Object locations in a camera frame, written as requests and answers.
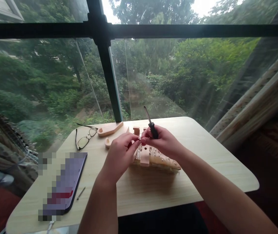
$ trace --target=screwdriver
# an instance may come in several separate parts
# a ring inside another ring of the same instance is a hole
[[[150,127],[150,129],[151,129],[152,136],[153,136],[154,139],[158,139],[158,138],[159,138],[159,134],[158,134],[158,132],[156,131],[156,129],[155,129],[155,127],[154,127],[154,123],[151,122],[151,119],[150,119],[150,116],[149,116],[149,114],[148,114],[148,111],[147,111],[146,107],[144,106],[143,108],[145,109],[145,111],[146,111],[146,116],[148,117],[148,120],[149,120],[149,122],[150,122],[148,125],[149,125],[149,127]]]

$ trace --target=screwdriver handle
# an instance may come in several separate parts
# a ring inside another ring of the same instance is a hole
[[[156,130],[155,127],[154,127],[154,123],[151,122],[151,123],[148,124],[148,126],[149,126],[150,129],[151,129],[151,133],[152,133],[153,138],[154,138],[154,139],[158,139],[158,138],[159,138],[159,134],[158,134],[157,130]]]

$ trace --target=table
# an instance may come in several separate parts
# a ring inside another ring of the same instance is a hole
[[[186,148],[204,159],[242,191],[248,192],[259,188],[258,180],[253,173],[194,119],[175,117],[154,119],[153,122],[167,128]],[[122,128],[108,137],[110,140],[115,139],[124,133],[128,126],[130,126],[130,132],[133,132],[133,126],[140,127],[140,132],[142,132],[143,127],[147,127],[147,125],[148,120],[124,122]],[[99,128],[106,126],[106,124],[94,126]],[[77,138],[80,139],[85,136],[87,131],[86,127],[79,128]],[[69,157],[69,154],[65,152],[76,152],[74,141],[75,130],[71,132],[58,152],[53,155],[52,163],[48,165],[47,170],[42,171],[42,175],[38,176],[12,212],[6,226],[8,234],[24,234],[47,230],[49,222],[38,221],[38,209],[42,209],[43,201],[47,199],[47,192],[51,191],[52,181],[55,180],[61,164],[65,162],[65,158]],[[82,150],[83,152],[88,152],[88,157],[76,196],[85,186],[86,189],[79,200],[74,201],[70,212],[62,216],[61,221],[56,221],[53,228],[80,223],[92,186],[107,155],[104,141],[105,137],[100,138],[95,135]],[[172,175],[132,166],[117,183],[118,216],[202,200],[202,197],[183,170],[176,175]]]

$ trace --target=wooden model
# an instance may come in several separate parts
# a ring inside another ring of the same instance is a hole
[[[152,169],[160,169],[168,172],[177,173],[181,166],[169,157],[162,154],[157,148],[149,145],[139,145],[134,155],[135,165],[142,167],[150,167]]]
[[[124,122],[119,122],[116,124],[109,125],[107,127],[101,127],[98,129],[97,133],[99,137],[106,137],[108,135],[111,135],[115,133],[117,130],[119,130],[123,126]]]
[[[133,133],[137,136],[140,135],[140,128],[139,127],[133,127]]]

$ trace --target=screwdriver shaft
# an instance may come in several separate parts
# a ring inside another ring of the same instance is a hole
[[[145,111],[146,111],[146,116],[148,117],[149,122],[152,123],[152,122],[151,122],[151,119],[150,119],[150,116],[149,116],[149,113],[148,113],[148,110],[146,109],[145,106],[144,106],[143,108],[144,108]]]

